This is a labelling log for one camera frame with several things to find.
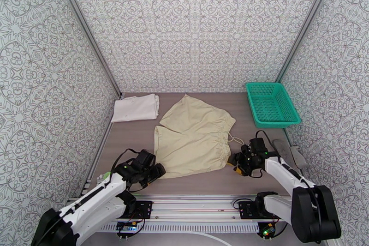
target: green plastic basket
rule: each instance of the green plastic basket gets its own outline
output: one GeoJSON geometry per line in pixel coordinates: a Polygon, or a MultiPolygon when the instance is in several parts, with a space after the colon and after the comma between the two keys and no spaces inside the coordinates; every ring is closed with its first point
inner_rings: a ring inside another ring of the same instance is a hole
{"type": "Polygon", "coordinates": [[[256,127],[286,128],[301,122],[282,84],[250,82],[246,90],[256,127]]]}

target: white cable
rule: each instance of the white cable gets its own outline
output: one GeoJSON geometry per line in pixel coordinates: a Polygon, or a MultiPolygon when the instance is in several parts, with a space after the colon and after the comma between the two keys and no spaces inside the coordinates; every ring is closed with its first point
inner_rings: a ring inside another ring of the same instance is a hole
{"type": "Polygon", "coordinates": [[[202,232],[185,232],[186,234],[197,234],[197,235],[202,235],[202,236],[205,236],[205,237],[209,237],[211,239],[214,239],[220,243],[223,243],[224,245],[226,246],[232,246],[231,244],[229,244],[228,242],[216,237],[216,236],[212,236],[212,235],[209,235],[209,234],[205,234],[205,233],[202,233],[202,232]]]}
{"type": "Polygon", "coordinates": [[[244,144],[245,144],[245,142],[244,142],[241,138],[233,137],[229,132],[228,132],[228,135],[229,135],[232,139],[227,140],[227,142],[235,141],[236,143],[239,143],[240,145],[244,145],[244,144]]]}

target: black cable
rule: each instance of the black cable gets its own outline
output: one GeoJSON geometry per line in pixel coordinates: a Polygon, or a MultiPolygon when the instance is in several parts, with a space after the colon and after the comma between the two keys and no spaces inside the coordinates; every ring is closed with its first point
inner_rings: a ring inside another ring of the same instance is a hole
{"type": "Polygon", "coordinates": [[[250,175],[249,177],[254,179],[260,179],[262,177],[262,168],[260,169],[260,176],[255,177],[250,175]]]}
{"type": "MultiPolygon", "coordinates": [[[[140,222],[143,221],[142,227],[138,231],[136,231],[135,233],[133,233],[133,234],[126,234],[125,235],[125,238],[130,238],[132,236],[135,236],[136,234],[139,234],[141,232],[141,230],[145,227],[145,223],[146,223],[145,216],[144,216],[143,212],[141,211],[141,209],[137,209],[137,210],[140,212],[140,214],[141,214],[141,216],[143,218],[141,221],[138,222],[138,223],[140,223],[140,222]]],[[[124,235],[124,234],[121,234],[120,233],[122,231],[122,229],[123,229],[123,227],[120,227],[119,228],[118,236],[120,236],[120,237],[122,237],[124,235]]]]}
{"type": "Polygon", "coordinates": [[[281,230],[278,234],[276,234],[275,236],[273,236],[272,238],[276,238],[277,236],[280,236],[280,235],[284,232],[284,230],[286,229],[287,225],[288,225],[288,223],[286,222],[286,224],[285,224],[285,226],[282,228],[282,230],[281,230]]]}
{"type": "Polygon", "coordinates": [[[267,139],[268,139],[269,144],[272,146],[272,148],[273,148],[275,151],[277,151],[276,147],[274,146],[274,144],[272,143],[272,141],[269,139],[269,136],[266,134],[266,132],[265,132],[264,130],[256,131],[256,133],[255,133],[255,138],[257,138],[257,135],[259,134],[259,132],[263,132],[263,133],[264,133],[265,137],[267,137],[267,139]]]}
{"type": "Polygon", "coordinates": [[[280,158],[281,158],[280,153],[278,152],[277,148],[274,146],[274,144],[273,144],[273,143],[272,143],[272,141],[269,139],[269,136],[267,135],[267,133],[266,133],[264,130],[256,131],[256,133],[255,133],[255,138],[257,138],[257,135],[258,135],[258,133],[259,133],[259,132],[263,132],[263,133],[264,133],[264,135],[265,135],[265,137],[267,137],[269,144],[272,146],[272,148],[274,149],[275,153],[277,154],[278,162],[279,162],[279,163],[282,163],[282,162],[280,161],[280,158]]]}
{"type": "Polygon", "coordinates": [[[250,199],[250,198],[239,198],[239,199],[236,199],[236,200],[232,203],[232,206],[233,206],[233,208],[234,208],[234,209],[239,210],[239,208],[234,207],[234,205],[235,205],[238,201],[241,201],[241,200],[249,200],[249,201],[252,201],[252,199],[250,199]]]}
{"type": "Polygon", "coordinates": [[[143,190],[143,189],[144,189],[144,187],[143,187],[143,188],[140,188],[139,190],[131,191],[131,190],[130,190],[130,188],[131,188],[131,187],[129,187],[129,188],[128,188],[128,191],[129,191],[129,192],[139,192],[139,191],[141,191],[141,190],[143,190]]]}
{"type": "Polygon", "coordinates": [[[300,170],[300,172],[301,172],[301,174],[302,174],[302,170],[301,170],[301,169],[298,167],[298,165],[296,164],[296,160],[295,160],[295,157],[293,156],[292,151],[291,151],[291,156],[292,156],[292,159],[293,159],[293,163],[295,163],[296,168],[297,168],[297,169],[299,169],[299,170],[300,170]]]}
{"type": "MultiPolygon", "coordinates": [[[[130,217],[130,219],[128,220],[128,221],[126,221],[125,223],[124,223],[124,225],[121,225],[120,227],[119,227],[119,232],[117,233],[117,235],[119,236],[122,236],[122,234],[120,233],[122,230],[123,230],[123,228],[133,219],[133,217],[135,216],[135,214],[136,214],[136,212],[133,212],[133,214],[132,214],[132,216],[130,217]]],[[[134,223],[141,223],[141,222],[143,222],[143,220],[144,220],[144,218],[142,219],[142,220],[140,220],[140,221],[134,221],[134,223]]]]}
{"type": "Polygon", "coordinates": [[[126,153],[127,151],[129,151],[129,150],[130,150],[131,152],[138,153],[138,152],[136,152],[136,151],[135,151],[135,150],[133,150],[133,149],[126,149],[124,152],[122,152],[122,153],[118,156],[118,158],[117,158],[117,159],[114,161],[114,163],[113,163],[112,169],[110,170],[109,182],[107,182],[107,183],[105,184],[105,187],[111,183],[111,181],[112,181],[112,176],[113,176],[113,172],[114,172],[115,166],[117,165],[117,163],[118,163],[119,159],[123,156],[123,154],[125,154],[125,153],[126,153]]]}
{"type": "MultiPolygon", "coordinates": [[[[319,202],[318,199],[316,198],[313,189],[309,186],[309,184],[304,180],[301,179],[301,182],[304,183],[307,187],[308,187],[308,191],[310,193],[310,197],[312,197],[314,199],[315,205],[316,205],[316,209],[318,211],[318,220],[319,220],[319,237],[321,236],[321,210],[320,210],[320,206],[319,206],[319,202]]],[[[316,244],[320,244],[321,240],[315,241],[316,244]]]]}
{"type": "Polygon", "coordinates": [[[67,212],[65,212],[65,214],[63,216],[61,216],[51,227],[48,228],[48,230],[43,234],[43,236],[41,236],[40,240],[38,241],[38,243],[36,244],[36,246],[39,246],[42,242],[42,240],[46,237],[46,235],[49,234],[50,231],[52,231],[52,229],[61,221],[63,220],[63,218],[72,213],[73,212],[73,209],[70,208],[67,212]]]}
{"type": "Polygon", "coordinates": [[[272,214],[272,220],[273,220],[273,223],[274,223],[274,224],[276,224],[276,223],[278,223],[278,222],[280,221],[280,218],[279,218],[279,217],[277,217],[277,221],[275,221],[275,220],[274,220],[274,214],[272,214]]]}

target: beige shorts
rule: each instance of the beige shorts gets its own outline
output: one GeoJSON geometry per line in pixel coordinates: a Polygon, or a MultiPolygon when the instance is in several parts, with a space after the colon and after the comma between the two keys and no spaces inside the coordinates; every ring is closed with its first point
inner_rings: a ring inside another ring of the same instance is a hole
{"type": "Polygon", "coordinates": [[[231,155],[227,138],[236,120],[223,110],[185,95],[155,128],[156,162],[177,178],[223,168],[231,155]]]}

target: drawstring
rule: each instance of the drawstring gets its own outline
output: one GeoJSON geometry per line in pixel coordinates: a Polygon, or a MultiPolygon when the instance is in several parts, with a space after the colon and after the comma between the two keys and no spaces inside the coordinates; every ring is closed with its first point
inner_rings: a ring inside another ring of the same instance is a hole
{"type": "Polygon", "coordinates": [[[235,141],[236,143],[239,143],[240,145],[244,145],[244,144],[245,144],[245,142],[244,142],[242,139],[237,138],[237,137],[233,137],[233,136],[230,134],[230,132],[228,132],[228,135],[229,135],[232,139],[227,140],[227,142],[235,141]]]}

